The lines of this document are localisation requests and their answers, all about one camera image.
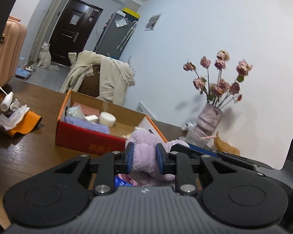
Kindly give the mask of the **light purple plush toy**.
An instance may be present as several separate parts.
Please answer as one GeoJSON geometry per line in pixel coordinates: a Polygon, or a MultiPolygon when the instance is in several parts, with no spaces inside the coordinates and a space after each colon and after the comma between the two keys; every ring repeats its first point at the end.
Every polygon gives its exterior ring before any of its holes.
{"type": "Polygon", "coordinates": [[[126,145],[134,144],[133,166],[129,176],[139,186],[175,186],[175,176],[172,174],[160,174],[156,159],[156,149],[158,143],[164,146],[166,152],[170,152],[172,146],[181,144],[188,146],[185,141],[173,140],[163,143],[158,135],[150,133],[141,128],[131,133],[126,140],[126,145]]]}

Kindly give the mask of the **purple satin scrunchie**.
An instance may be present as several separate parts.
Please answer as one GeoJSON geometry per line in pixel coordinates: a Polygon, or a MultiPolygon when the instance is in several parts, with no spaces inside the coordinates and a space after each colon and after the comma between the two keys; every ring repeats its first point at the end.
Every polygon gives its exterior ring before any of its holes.
{"type": "Polygon", "coordinates": [[[127,174],[118,174],[118,178],[120,178],[122,181],[131,184],[132,186],[140,186],[135,180],[133,180],[129,175],[127,174]]]}

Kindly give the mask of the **blue tissue packet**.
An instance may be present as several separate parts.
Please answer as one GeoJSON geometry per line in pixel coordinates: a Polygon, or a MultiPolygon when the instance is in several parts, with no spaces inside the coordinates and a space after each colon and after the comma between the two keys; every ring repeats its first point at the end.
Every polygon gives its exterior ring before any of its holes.
{"type": "Polygon", "coordinates": [[[118,188],[120,186],[132,186],[131,184],[128,184],[124,181],[122,181],[120,178],[117,177],[117,175],[115,176],[115,187],[118,188]]]}

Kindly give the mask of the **white round foam sponge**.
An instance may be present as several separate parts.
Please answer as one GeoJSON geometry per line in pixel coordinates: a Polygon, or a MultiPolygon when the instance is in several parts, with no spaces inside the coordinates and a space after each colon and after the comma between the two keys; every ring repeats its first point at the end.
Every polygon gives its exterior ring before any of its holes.
{"type": "Polygon", "coordinates": [[[116,122],[116,117],[108,112],[101,112],[99,115],[99,123],[107,127],[113,127],[116,122]]]}

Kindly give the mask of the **purple knitted towel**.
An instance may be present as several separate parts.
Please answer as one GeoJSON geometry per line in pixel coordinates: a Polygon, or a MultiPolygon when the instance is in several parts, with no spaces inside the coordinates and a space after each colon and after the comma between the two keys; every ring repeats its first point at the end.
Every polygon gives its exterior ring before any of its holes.
{"type": "Polygon", "coordinates": [[[87,129],[90,131],[99,132],[99,133],[103,133],[103,134],[110,134],[109,127],[107,127],[105,125],[101,125],[101,124],[97,124],[97,123],[90,123],[88,121],[83,121],[81,119],[77,119],[74,117],[68,117],[68,116],[65,116],[64,120],[66,123],[68,123],[70,125],[77,126],[79,128],[84,128],[84,129],[87,129]]]}

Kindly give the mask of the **pink layered sponge block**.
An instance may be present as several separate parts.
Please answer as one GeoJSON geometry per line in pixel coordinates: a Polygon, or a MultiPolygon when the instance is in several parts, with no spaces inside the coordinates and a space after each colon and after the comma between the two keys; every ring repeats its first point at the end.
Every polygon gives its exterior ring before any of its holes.
{"type": "Polygon", "coordinates": [[[100,110],[99,109],[96,109],[96,108],[93,108],[93,107],[89,107],[89,106],[86,106],[84,104],[81,104],[81,103],[78,103],[78,102],[74,102],[73,107],[76,107],[76,106],[80,106],[81,107],[81,111],[82,113],[85,115],[85,116],[90,116],[90,115],[96,115],[97,117],[99,117],[99,114],[100,114],[100,110]]]}

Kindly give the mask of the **yellow white plush toy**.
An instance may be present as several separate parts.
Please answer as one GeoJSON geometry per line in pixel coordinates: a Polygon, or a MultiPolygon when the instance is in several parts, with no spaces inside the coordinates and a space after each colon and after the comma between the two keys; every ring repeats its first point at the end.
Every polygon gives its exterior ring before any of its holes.
{"type": "MultiPolygon", "coordinates": [[[[140,130],[140,128],[137,127],[137,126],[135,126],[133,132],[136,131],[136,130],[140,130]]],[[[129,139],[129,138],[131,138],[133,132],[131,132],[131,133],[129,133],[129,134],[126,134],[126,135],[122,135],[122,138],[125,138],[125,139],[129,139]]]]}

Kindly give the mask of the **iridescent plastic bag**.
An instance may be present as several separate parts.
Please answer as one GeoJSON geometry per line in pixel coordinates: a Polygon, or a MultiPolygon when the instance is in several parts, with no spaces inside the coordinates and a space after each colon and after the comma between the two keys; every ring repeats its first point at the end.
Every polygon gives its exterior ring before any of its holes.
{"type": "Polygon", "coordinates": [[[82,109],[81,109],[81,106],[80,105],[72,106],[72,107],[68,108],[65,111],[65,114],[68,117],[74,117],[74,118],[77,118],[77,119],[81,119],[83,121],[86,120],[86,116],[82,112],[82,109]]]}

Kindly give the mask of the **clear plastic cup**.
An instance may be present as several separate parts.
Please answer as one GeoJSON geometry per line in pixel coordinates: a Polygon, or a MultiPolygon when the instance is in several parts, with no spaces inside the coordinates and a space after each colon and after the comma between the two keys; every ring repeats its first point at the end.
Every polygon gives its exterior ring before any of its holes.
{"type": "Polygon", "coordinates": [[[204,132],[195,126],[189,126],[185,141],[188,144],[203,148],[209,142],[209,140],[215,138],[216,136],[207,136],[204,132]]]}

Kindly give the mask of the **pink glass vase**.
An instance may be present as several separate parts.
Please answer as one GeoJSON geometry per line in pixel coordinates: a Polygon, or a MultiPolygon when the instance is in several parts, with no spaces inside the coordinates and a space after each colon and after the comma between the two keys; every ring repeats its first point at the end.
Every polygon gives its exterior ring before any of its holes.
{"type": "Polygon", "coordinates": [[[218,126],[223,112],[207,103],[196,119],[196,127],[199,128],[207,136],[211,136],[218,126]]]}

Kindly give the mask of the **red cardboard box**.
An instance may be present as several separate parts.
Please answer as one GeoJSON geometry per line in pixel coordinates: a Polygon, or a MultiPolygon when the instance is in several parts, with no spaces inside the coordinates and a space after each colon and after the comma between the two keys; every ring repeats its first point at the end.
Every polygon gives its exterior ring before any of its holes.
{"type": "Polygon", "coordinates": [[[70,90],[57,118],[55,144],[103,155],[123,151],[136,128],[155,134],[161,143],[168,141],[147,115],[70,90]]]}

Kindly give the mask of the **dried pink rose bouquet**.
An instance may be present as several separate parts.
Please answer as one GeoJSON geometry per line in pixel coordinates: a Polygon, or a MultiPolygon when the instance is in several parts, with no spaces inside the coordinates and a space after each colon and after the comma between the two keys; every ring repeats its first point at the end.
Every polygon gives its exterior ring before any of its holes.
{"type": "Polygon", "coordinates": [[[216,54],[215,62],[203,56],[199,65],[206,70],[206,75],[199,75],[197,67],[192,62],[187,61],[182,68],[196,74],[193,85],[199,93],[206,95],[206,101],[217,109],[222,109],[229,103],[238,103],[242,100],[241,86],[245,77],[253,69],[253,65],[245,59],[238,62],[236,66],[237,76],[232,83],[223,78],[223,71],[227,68],[230,55],[226,50],[219,50],[216,54]]]}

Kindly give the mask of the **beige coat on chair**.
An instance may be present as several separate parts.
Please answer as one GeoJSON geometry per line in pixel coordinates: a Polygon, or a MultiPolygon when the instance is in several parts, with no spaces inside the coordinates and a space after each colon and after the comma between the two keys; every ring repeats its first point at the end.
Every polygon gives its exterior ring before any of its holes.
{"type": "Polygon", "coordinates": [[[128,63],[97,54],[93,51],[68,53],[71,63],[60,92],[80,91],[86,77],[98,75],[97,99],[122,106],[129,87],[135,85],[135,73],[128,63]]]}

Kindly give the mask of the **orange cloth with tissue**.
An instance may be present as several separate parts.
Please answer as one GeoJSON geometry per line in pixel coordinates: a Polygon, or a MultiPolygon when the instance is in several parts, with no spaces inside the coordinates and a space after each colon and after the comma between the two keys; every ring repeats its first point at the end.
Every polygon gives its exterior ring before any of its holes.
{"type": "Polygon", "coordinates": [[[30,133],[42,120],[42,117],[31,111],[27,105],[20,106],[9,117],[0,114],[0,131],[13,138],[18,134],[30,133]]]}

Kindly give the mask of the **grey refrigerator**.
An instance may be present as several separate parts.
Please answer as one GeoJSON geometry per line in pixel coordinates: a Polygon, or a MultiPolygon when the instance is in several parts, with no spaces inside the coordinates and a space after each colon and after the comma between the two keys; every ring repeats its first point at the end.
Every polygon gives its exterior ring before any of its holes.
{"type": "Polygon", "coordinates": [[[104,26],[94,52],[118,60],[137,23],[138,18],[131,14],[121,11],[113,13],[104,26]]]}

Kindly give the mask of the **white dog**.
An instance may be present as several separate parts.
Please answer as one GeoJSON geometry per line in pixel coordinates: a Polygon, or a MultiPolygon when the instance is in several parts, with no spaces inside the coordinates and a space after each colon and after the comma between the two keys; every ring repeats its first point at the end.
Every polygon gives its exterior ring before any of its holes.
{"type": "Polygon", "coordinates": [[[50,44],[44,42],[38,55],[39,61],[37,67],[48,69],[51,66],[51,54],[49,49],[50,44]]]}

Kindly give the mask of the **blue pet food bowl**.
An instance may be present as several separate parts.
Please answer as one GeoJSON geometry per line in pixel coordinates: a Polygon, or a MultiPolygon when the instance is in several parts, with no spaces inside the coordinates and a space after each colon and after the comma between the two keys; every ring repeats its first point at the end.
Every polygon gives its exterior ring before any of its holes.
{"type": "Polygon", "coordinates": [[[33,71],[35,71],[35,68],[33,66],[27,66],[25,63],[25,58],[20,57],[18,60],[15,77],[27,80],[33,71]]]}

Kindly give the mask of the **white small bottle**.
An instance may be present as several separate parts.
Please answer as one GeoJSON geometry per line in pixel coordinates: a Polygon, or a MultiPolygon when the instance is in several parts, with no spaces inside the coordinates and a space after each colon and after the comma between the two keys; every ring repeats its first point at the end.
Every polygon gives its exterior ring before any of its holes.
{"type": "Polygon", "coordinates": [[[14,93],[6,93],[0,86],[0,90],[6,95],[0,104],[0,108],[3,112],[8,112],[9,110],[15,112],[21,107],[21,104],[17,98],[14,97],[14,93]]]}

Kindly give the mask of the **dark brown entrance door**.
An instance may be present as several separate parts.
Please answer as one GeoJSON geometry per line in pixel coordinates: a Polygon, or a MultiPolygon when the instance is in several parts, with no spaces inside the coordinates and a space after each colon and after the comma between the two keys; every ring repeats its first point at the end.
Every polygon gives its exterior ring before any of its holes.
{"type": "Polygon", "coordinates": [[[51,61],[70,66],[68,53],[79,53],[103,9],[81,0],[69,0],[51,35],[51,61]]]}

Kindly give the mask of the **yellow box on refrigerator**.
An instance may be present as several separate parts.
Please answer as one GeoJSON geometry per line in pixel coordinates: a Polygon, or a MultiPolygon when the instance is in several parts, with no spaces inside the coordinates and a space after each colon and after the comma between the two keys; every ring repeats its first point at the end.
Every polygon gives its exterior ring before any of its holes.
{"type": "Polygon", "coordinates": [[[140,15],[137,12],[134,12],[127,7],[123,8],[122,12],[124,12],[126,15],[130,15],[131,17],[134,17],[136,19],[140,18],[140,15]]]}

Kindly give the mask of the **pink suitcase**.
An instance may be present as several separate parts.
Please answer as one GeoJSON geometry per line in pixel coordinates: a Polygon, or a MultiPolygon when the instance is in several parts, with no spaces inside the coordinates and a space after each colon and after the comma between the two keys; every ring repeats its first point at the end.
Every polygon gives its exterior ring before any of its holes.
{"type": "Polygon", "coordinates": [[[19,18],[10,15],[0,41],[0,86],[15,75],[27,28],[19,18]]]}

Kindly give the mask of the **white panel against wall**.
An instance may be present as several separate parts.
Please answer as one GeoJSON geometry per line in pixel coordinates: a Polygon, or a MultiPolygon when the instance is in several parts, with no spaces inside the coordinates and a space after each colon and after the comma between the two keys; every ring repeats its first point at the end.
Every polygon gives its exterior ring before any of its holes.
{"type": "Polygon", "coordinates": [[[157,120],[157,118],[153,115],[153,113],[151,113],[142,102],[138,103],[135,111],[138,113],[142,113],[144,115],[147,115],[152,120],[157,120]]]}

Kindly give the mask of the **wall picture frame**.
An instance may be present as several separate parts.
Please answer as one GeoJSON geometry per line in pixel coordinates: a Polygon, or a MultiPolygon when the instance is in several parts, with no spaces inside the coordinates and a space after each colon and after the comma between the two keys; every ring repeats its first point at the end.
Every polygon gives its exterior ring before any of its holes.
{"type": "Polygon", "coordinates": [[[153,31],[159,21],[159,19],[161,18],[162,13],[156,14],[151,16],[151,18],[149,18],[146,26],[145,26],[145,31],[153,31]]]}

